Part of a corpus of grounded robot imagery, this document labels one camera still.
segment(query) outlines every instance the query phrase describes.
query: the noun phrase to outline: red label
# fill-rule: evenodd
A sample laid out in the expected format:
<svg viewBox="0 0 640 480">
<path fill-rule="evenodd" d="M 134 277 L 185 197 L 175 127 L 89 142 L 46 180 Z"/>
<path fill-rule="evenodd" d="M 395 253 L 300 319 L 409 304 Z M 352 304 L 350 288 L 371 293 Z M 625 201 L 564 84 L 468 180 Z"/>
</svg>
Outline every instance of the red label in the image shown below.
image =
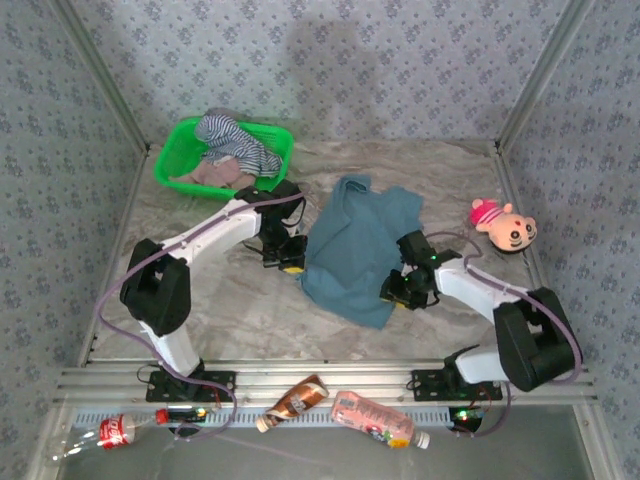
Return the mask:
<svg viewBox="0 0 640 480">
<path fill-rule="evenodd" d="M 124 429 L 122 428 L 123 417 L 124 415 L 119 415 L 117 417 L 107 418 L 100 424 L 100 440 L 105 450 L 111 450 L 112 448 L 122 445 L 129 445 L 124 435 Z"/>
</svg>

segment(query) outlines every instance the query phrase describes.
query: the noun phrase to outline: patterned wallpaper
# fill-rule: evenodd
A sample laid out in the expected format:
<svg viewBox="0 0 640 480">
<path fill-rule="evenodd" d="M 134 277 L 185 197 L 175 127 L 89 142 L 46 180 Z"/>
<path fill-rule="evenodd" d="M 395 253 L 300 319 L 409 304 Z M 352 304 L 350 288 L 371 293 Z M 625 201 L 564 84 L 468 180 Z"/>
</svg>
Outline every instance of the patterned wallpaper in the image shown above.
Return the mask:
<svg viewBox="0 0 640 480">
<path fill-rule="evenodd" d="M 629 478 L 640 479 L 640 6 L 596 2 L 509 158 Z"/>
<path fill-rule="evenodd" d="M 87 332 L 139 154 L 39 1 L 0 2 L 0 478 Z"/>
<path fill-rule="evenodd" d="M 163 144 L 212 106 L 304 138 L 496 138 L 566 0 L 73 3 Z"/>
</svg>

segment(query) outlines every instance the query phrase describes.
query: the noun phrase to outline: marble floor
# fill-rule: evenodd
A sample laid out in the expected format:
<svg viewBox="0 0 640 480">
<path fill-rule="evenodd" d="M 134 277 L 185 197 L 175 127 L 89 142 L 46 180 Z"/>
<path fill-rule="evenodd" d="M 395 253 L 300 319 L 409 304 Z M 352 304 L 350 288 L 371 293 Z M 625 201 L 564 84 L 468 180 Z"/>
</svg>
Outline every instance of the marble floor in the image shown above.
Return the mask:
<svg viewBox="0 0 640 480">
<path fill-rule="evenodd" d="M 126 226 L 117 275 L 122 275 L 133 246 L 148 237 L 161 241 L 188 230 L 222 204 L 185 196 L 156 183 L 153 166 L 160 147 L 146 161 Z M 428 141 L 298 143 L 288 178 L 310 188 L 306 229 L 328 200 L 338 178 L 368 174 L 377 191 L 401 185 L 424 197 L 421 220 L 425 232 L 454 230 L 469 234 L 485 248 L 475 264 L 516 285 L 529 286 L 521 256 L 503 257 L 489 248 L 485 235 L 468 223 L 476 197 L 501 198 L 495 157 L 489 142 L 455 144 Z M 434 239 L 436 248 L 472 251 L 456 239 Z M 495 342 L 489 322 L 465 305 L 443 298 L 421 311 L 396 309 L 382 330 L 360 327 L 315 306 L 293 276 L 263 269 L 261 259 L 238 245 L 192 278 L 192 310 L 188 321 L 194 347 L 213 359 L 410 359 L 443 358 L 473 343 Z M 117 297 L 105 317 L 130 332 L 140 333 Z M 130 340 L 98 327 L 91 358 L 147 359 Z"/>
</svg>

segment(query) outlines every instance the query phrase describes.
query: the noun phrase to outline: bottle cap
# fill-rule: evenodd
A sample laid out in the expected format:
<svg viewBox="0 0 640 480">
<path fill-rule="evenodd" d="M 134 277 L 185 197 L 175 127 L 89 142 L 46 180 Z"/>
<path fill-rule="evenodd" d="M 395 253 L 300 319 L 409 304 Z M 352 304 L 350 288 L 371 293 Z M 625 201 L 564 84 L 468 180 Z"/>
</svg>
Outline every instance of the bottle cap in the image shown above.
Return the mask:
<svg viewBox="0 0 640 480">
<path fill-rule="evenodd" d="M 258 427 L 258 431 L 260 433 L 264 433 L 269 430 L 269 425 L 266 422 L 266 418 L 264 416 L 258 417 L 256 420 L 256 427 Z"/>
<path fill-rule="evenodd" d="M 426 450 L 427 448 L 429 448 L 429 442 L 431 442 L 431 435 L 429 435 L 427 432 L 418 432 L 415 441 L 418 448 Z"/>
<path fill-rule="evenodd" d="M 167 410 L 166 408 L 156 410 L 156 423 L 158 425 L 169 423 L 169 410 Z"/>
</svg>

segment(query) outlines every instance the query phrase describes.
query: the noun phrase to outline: pink plush toy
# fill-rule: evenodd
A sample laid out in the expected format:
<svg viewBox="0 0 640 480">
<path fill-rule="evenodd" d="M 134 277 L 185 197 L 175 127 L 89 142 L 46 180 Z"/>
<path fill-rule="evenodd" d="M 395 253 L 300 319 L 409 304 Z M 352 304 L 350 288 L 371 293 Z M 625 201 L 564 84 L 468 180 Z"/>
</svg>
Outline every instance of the pink plush toy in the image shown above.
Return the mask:
<svg viewBox="0 0 640 480">
<path fill-rule="evenodd" d="M 510 203 L 500 207 L 494 199 L 476 198 L 469 218 L 476 230 L 488 233 L 491 243 L 503 253 L 523 251 L 538 234 L 533 218 L 513 213 Z"/>
</svg>

